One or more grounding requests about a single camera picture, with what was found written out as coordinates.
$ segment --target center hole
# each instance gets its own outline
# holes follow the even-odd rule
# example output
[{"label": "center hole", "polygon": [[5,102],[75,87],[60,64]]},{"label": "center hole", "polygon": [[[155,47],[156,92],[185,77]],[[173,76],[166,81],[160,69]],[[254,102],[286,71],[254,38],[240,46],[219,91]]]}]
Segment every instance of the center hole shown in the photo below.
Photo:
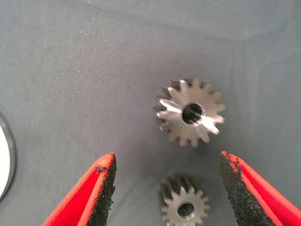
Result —
[{"label": "center hole", "polygon": [[178,214],[182,218],[191,219],[193,217],[194,206],[190,203],[181,205],[178,209]]},{"label": "center hole", "polygon": [[190,104],[184,108],[182,118],[185,123],[193,124],[201,119],[201,115],[201,106],[198,104]]}]

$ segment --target gear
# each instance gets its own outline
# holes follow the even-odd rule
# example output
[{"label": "gear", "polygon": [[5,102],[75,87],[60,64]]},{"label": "gear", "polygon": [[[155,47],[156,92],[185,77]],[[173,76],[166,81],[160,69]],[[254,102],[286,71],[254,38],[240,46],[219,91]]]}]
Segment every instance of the gear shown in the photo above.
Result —
[{"label": "gear", "polygon": [[167,178],[167,184],[161,184],[158,191],[158,202],[167,226],[203,225],[202,219],[208,217],[210,209],[199,183],[186,174]]},{"label": "gear", "polygon": [[225,109],[225,105],[217,104],[220,93],[212,93],[212,85],[194,79],[191,86],[184,80],[179,80],[180,90],[168,87],[171,99],[160,99],[166,107],[157,116],[165,120],[160,129],[168,135],[170,141],[179,137],[181,146],[186,146],[188,140],[193,147],[198,146],[199,138],[205,143],[210,141],[208,133],[218,134],[216,123],[223,123],[224,118],[218,115]]}]

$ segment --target metal gear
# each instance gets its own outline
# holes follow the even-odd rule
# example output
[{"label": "metal gear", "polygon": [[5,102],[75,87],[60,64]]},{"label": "metal gear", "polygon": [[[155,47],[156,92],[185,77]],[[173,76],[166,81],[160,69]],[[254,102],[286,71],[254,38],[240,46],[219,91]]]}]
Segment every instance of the metal gear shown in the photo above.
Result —
[{"label": "metal gear", "polygon": [[216,123],[223,123],[224,118],[218,115],[225,109],[225,105],[217,104],[221,98],[220,93],[212,92],[211,84],[204,84],[193,79],[191,85],[185,80],[179,80],[179,90],[168,87],[167,91],[171,99],[160,99],[160,103],[166,107],[157,116],[165,120],[160,129],[168,135],[170,141],[179,137],[181,146],[186,146],[190,141],[193,147],[198,146],[199,138],[205,143],[210,141],[209,132],[218,134]]},{"label": "metal gear", "polygon": [[203,225],[210,210],[209,199],[199,183],[186,174],[176,174],[161,184],[158,202],[162,218],[167,226]]}]

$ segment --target spur gear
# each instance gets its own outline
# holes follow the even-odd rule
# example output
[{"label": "spur gear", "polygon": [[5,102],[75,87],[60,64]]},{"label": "spur gear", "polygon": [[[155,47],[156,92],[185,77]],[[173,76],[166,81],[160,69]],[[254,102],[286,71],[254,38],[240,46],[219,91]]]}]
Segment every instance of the spur gear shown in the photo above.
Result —
[{"label": "spur gear", "polygon": [[205,143],[210,141],[208,133],[218,134],[216,123],[223,123],[224,118],[218,115],[225,109],[225,105],[217,104],[221,98],[220,93],[212,92],[211,84],[204,84],[193,79],[191,86],[185,80],[179,80],[180,89],[168,87],[171,99],[160,99],[166,108],[157,116],[165,122],[160,129],[168,135],[170,141],[179,138],[181,146],[190,141],[193,147],[198,146],[199,138]]},{"label": "spur gear", "polygon": [[158,202],[167,226],[203,225],[202,219],[210,210],[209,199],[199,183],[186,174],[167,178],[167,184],[161,184],[158,191]]}]

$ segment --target small gear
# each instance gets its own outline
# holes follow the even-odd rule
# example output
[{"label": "small gear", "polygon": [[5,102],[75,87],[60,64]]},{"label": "small gear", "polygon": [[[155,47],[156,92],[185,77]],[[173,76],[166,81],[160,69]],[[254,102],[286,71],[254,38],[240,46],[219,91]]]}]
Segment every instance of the small gear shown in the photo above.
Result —
[{"label": "small gear", "polygon": [[199,183],[186,174],[176,174],[161,184],[158,202],[162,218],[167,226],[203,225],[210,210],[209,199]]},{"label": "small gear", "polygon": [[193,79],[191,86],[185,80],[179,80],[180,89],[168,87],[171,99],[160,99],[166,108],[157,116],[165,122],[160,129],[168,135],[170,141],[179,138],[181,146],[190,141],[193,147],[198,146],[199,138],[205,143],[210,141],[209,132],[218,134],[216,123],[223,123],[224,118],[218,115],[225,109],[225,105],[217,104],[221,98],[220,93],[212,92],[211,84],[204,84]]}]

